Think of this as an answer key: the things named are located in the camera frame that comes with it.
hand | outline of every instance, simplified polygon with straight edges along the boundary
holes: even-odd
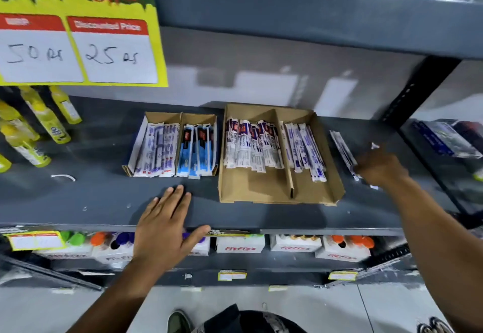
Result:
[[[385,146],[359,156],[357,163],[354,171],[374,186],[384,188],[392,180],[409,177],[407,169],[394,154],[386,152]]]
[[[211,230],[208,225],[200,226],[183,240],[191,193],[186,192],[183,199],[182,196],[182,185],[174,192],[172,187],[168,188],[161,199],[155,197],[148,204],[136,227],[132,263],[156,279],[176,266]]]

yellow bottle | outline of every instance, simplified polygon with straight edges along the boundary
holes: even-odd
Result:
[[[43,102],[34,101],[32,110],[42,126],[44,126],[57,144],[65,144],[70,141],[70,136],[62,123],[60,123],[57,116]]]
[[[70,102],[69,96],[57,85],[51,85],[49,88],[52,94],[52,99],[57,104],[57,107],[59,107],[59,110],[62,112],[67,122],[70,124],[82,122],[82,118]]]
[[[25,100],[25,103],[27,103],[27,105],[33,112],[35,112],[32,107],[34,102],[40,102],[40,103],[44,102],[42,98],[40,98],[40,94],[37,93],[37,91],[33,87],[28,85],[21,85],[19,86],[19,89],[20,89],[20,95],[22,96],[22,98]]]
[[[35,142],[16,127],[4,124],[0,127],[0,132],[5,135],[5,139],[15,150],[36,167],[41,168],[50,164],[50,157],[40,151],[35,146]]]
[[[0,118],[12,124],[20,131],[25,132],[25,134],[32,140],[38,140],[40,135],[35,132],[35,130],[30,127],[27,121],[22,117],[20,113],[14,108],[9,106],[4,101],[0,100]]]
[[[0,173],[5,173],[10,169],[12,163],[2,154],[0,154]]]

person's left hand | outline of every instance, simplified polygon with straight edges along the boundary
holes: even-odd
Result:
[[[183,223],[191,193],[186,192],[183,199],[182,196],[181,184],[174,191],[168,188],[161,199],[155,197],[148,204],[136,227],[132,263],[142,266],[155,278],[176,266],[211,230],[208,225],[200,226],[183,240]]]

person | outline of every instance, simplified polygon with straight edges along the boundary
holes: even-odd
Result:
[[[483,241],[447,214],[384,147],[361,156],[358,163],[356,172],[369,184],[381,187],[396,204],[419,272],[452,328],[457,333],[483,331]],[[132,261],[68,333],[126,332],[158,278],[210,231],[203,225],[183,240],[183,222],[191,201],[191,194],[183,192],[181,185],[175,190],[170,187],[148,204],[136,228]],[[224,320],[210,319],[199,331],[303,331],[282,317],[239,313],[234,307],[224,312]],[[169,333],[191,330],[181,311],[171,315]]]

tiled floor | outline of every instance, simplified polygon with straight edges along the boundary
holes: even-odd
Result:
[[[0,289],[2,331],[63,333],[100,293],[56,294],[50,289]],[[399,284],[337,286],[331,289],[289,287],[268,292],[266,287],[212,287],[184,292],[155,287],[144,302],[130,333],[163,333],[169,314],[183,309],[194,324],[237,303],[240,310],[263,310],[293,320],[308,333],[415,332],[429,317],[443,318],[425,288],[408,290]]]

